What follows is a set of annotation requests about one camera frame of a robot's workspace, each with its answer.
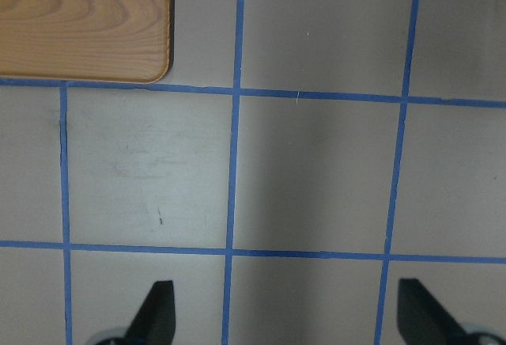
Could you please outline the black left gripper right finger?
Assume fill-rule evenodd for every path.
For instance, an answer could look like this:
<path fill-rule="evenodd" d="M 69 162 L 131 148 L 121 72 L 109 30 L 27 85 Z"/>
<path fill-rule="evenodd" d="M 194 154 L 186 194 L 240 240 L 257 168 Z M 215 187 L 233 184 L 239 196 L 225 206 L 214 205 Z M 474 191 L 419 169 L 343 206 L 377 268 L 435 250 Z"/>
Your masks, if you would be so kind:
<path fill-rule="evenodd" d="M 465 344 L 467 333 L 418 279 L 400 279 L 397 328 L 405 344 Z"/>

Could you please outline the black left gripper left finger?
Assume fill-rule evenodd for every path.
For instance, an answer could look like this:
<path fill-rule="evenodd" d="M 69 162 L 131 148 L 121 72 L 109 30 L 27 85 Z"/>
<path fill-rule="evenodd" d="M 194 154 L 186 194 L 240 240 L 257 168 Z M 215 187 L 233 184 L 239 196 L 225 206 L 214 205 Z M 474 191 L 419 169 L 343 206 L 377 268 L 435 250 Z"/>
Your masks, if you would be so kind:
<path fill-rule="evenodd" d="M 130 327 L 126 344 L 169 345 L 175 337 L 175 292 L 173 281 L 153 284 Z"/>

